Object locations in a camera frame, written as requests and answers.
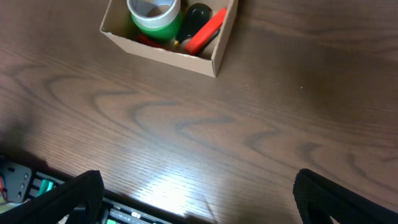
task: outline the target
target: red wire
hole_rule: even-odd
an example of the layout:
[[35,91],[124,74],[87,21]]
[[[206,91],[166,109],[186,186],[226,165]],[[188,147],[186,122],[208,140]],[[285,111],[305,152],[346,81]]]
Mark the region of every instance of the red wire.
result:
[[6,196],[6,193],[4,192],[4,184],[3,183],[4,183],[3,178],[2,178],[2,176],[0,176],[0,191],[1,191],[1,195],[4,198],[4,200],[7,201],[7,196]]

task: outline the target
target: brown wooden surface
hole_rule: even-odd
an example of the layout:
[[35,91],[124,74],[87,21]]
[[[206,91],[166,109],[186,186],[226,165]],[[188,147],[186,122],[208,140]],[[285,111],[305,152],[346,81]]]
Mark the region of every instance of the brown wooden surface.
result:
[[240,1],[217,79],[125,54],[107,4],[0,1],[2,133],[28,119],[49,166],[220,223],[300,223],[304,167],[398,211],[396,1]]

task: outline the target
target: open box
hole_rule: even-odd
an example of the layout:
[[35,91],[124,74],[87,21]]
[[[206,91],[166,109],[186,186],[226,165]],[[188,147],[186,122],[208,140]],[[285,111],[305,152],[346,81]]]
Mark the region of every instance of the open box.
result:
[[131,19],[126,0],[109,1],[99,30],[127,53],[216,77],[236,17],[238,0],[182,0],[183,13],[185,14],[188,6],[195,3],[209,6],[213,11],[213,16],[221,8],[227,8],[220,34],[197,57],[185,54],[182,50],[171,52],[133,41],[139,31]]

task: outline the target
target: wooden tabletop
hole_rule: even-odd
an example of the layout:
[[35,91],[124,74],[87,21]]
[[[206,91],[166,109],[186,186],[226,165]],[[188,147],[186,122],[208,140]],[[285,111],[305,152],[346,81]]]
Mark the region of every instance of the wooden tabletop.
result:
[[216,79],[123,52],[107,5],[0,2],[1,133],[219,223],[300,223],[301,168],[398,212],[396,1],[241,0]]

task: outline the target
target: red tool handle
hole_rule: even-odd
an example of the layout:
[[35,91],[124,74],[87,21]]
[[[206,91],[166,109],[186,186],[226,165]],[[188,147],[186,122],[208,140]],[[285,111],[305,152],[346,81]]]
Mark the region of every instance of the red tool handle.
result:
[[210,21],[206,23],[205,26],[199,30],[195,36],[193,36],[191,41],[188,42],[184,49],[190,55],[196,55],[206,41],[211,38],[214,32],[216,32],[216,30],[223,25],[225,15],[226,8],[222,8],[215,16],[213,16],[213,18],[210,19]]

